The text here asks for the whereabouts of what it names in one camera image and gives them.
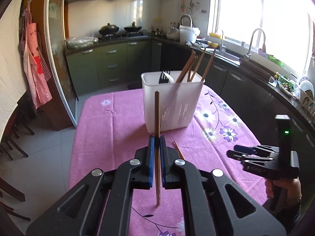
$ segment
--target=metal screw cap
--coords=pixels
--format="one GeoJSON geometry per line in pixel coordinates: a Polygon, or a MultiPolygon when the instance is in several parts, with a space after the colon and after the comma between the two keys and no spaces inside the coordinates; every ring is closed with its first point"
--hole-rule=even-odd
{"type": "Polygon", "coordinates": [[[220,170],[220,169],[214,169],[214,170],[212,171],[212,174],[213,174],[214,176],[216,176],[216,177],[220,177],[220,176],[223,176],[223,171],[220,170]]]}
{"type": "Polygon", "coordinates": [[[132,159],[130,160],[130,164],[133,166],[137,166],[140,164],[140,161],[138,159],[132,159]]]}
{"type": "Polygon", "coordinates": [[[100,176],[102,175],[102,171],[100,169],[95,169],[92,171],[92,176],[100,176]]]}
{"type": "Polygon", "coordinates": [[[176,165],[178,165],[178,166],[182,166],[182,165],[185,165],[185,161],[184,160],[182,160],[182,159],[177,159],[177,160],[175,160],[175,164],[176,165]]]}

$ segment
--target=plastic bag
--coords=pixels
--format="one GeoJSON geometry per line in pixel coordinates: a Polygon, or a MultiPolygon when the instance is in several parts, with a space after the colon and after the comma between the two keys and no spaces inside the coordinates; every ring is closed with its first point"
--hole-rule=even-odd
{"type": "Polygon", "coordinates": [[[75,37],[69,37],[66,39],[66,44],[70,49],[89,47],[97,42],[98,38],[96,37],[84,37],[80,39],[77,39],[75,37]]]}

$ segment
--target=window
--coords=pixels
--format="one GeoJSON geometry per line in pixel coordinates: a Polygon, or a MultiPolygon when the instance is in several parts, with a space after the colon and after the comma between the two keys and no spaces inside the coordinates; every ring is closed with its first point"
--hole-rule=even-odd
{"type": "MultiPolygon", "coordinates": [[[[304,74],[312,44],[312,25],[299,0],[218,0],[213,25],[224,31],[227,40],[239,44],[242,41],[249,44],[253,30],[261,27],[266,34],[267,53],[284,62],[293,74],[304,74]]],[[[257,31],[253,49],[257,51],[262,45],[263,34],[257,31]]]]}

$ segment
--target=table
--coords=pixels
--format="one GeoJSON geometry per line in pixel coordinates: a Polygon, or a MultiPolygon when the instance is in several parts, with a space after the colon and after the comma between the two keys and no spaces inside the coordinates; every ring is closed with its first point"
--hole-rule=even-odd
{"type": "MultiPolygon", "coordinates": [[[[203,86],[193,120],[187,128],[162,132],[167,146],[175,140],[185,159],[198,169],[219,168],[258,203],[263,204],[264,179],[244,172],[239,161],[226,156],[235,144],[259,144],[233,110],[209,87],[203,86]]],[[[89,98],[82,109],[70,165],[69,188],[94,168],[109,171],[148,145],[142,89],[101,94],[89,98]]],[[[155,187],[134,190],[129,235],[184,235],[180,190],[161,187],[156,207],[155,187]]]]}

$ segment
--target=chopstick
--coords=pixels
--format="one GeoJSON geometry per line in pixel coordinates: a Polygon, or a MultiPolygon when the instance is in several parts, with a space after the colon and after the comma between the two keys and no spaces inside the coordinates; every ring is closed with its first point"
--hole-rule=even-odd
{"type": "Polygon", "coordinates": [[[154,170],[155,170],[155,190],[157,198],[157,206],[161,203],[161,160],[160,160],[160,92],[155,92],[154,107],[154,170]]]}
{"type": "Polygon", "coordinates": [[[182,160],[185,160],[185,158],[184,158],[184,156],[183,156],[181,150],[179,149],[179,147],[178,147],[178,145],[177,145],[177,143],[176,143],[175,140],[174,140],[174,146],[175,146],[176,150],[179,152],[179,157],[180,157],[182,160]]]}
{"type": "Polygon", "coordinates": [[[215,50],[213,50],[213,52],[212,52],[211,58],[210,58],[209,63],[206,67],[206,70],[204,71],[204,75],[202,76],[201,81],[204,81],[204,78],[206,78],[206,75],[209,71],[209,68],[211,66],[211,63],[212,63],[214,57],[215,57],[215,50]]]}
{"type": "Polygon", "coordinates": [[[192,68],[193,68],[193,65],[191,65],[191,66],[189,67],[188,76],[187,76],[187,82],[190,82],[190,74],[192,73],[192,68]]]}
{"type": "Polygon", "coordinates": [[[198,68],[199,68],[199,66],[201,64],[201,61],[204,58],[204,53],[206,53],[206,49],[204,49],[204,51],[202,52],[202,54],[201,54],[201,56],[199,58],[199,61],[198,61],[197,65],[196,65],[196,68],[194,69],[193,76],[190,78],[190,81],[193,81],[193,79],[195,77],[195,74],[196,74],[196,72],[197,72],[197,70],[198,70],[198,68]]]}
{"type": "Polygon", "coordinates": [[[190,55],[190,58],[188,59],[187,63],[185,64],[185,66],[183,68],[183,70],[181,71],[179,77],[177,78],[176,83],[182,82],[182,80],[184,79],[184,77],[185,77],[185,75],[186,75],[190,65],[192,65],[193,62],[195,61],[195,54],[196,54],[196,52],[194,52],[192,50],[192,54],[190,55]]]}

